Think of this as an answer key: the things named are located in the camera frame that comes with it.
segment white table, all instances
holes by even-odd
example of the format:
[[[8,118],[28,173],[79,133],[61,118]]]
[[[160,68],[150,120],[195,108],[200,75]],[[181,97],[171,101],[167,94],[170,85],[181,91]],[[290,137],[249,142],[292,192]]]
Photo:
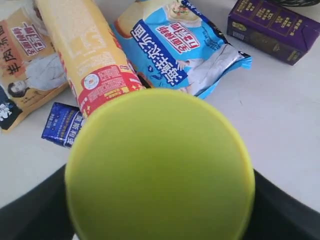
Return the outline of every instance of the white table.
[[[133,0],[96,0],[109,22]],[[195,5],[224,33],[235,0]],[[320,5],[297,9],[320,21]],[[238,129],[254,167],[282,190],[320,212],[320,41],[289,66],[233,37],[254,58],[252,70],[226,75],[207,101]],[[67,162],[69,150],[41,139],[53,102],[76,105],[70,90],[0,135],[0,207],[31,190]]]

